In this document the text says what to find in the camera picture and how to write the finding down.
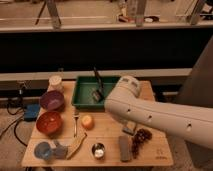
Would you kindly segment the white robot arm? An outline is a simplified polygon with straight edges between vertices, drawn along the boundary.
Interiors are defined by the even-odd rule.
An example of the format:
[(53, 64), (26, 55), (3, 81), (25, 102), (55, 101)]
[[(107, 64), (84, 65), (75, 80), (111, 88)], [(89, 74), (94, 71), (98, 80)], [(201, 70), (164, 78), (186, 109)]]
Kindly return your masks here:
[(130, 120), (213, 149), (213, 108), (163, 103), (139, 98), (141, 83), (123, 76), (104, 102), (118, 120)]

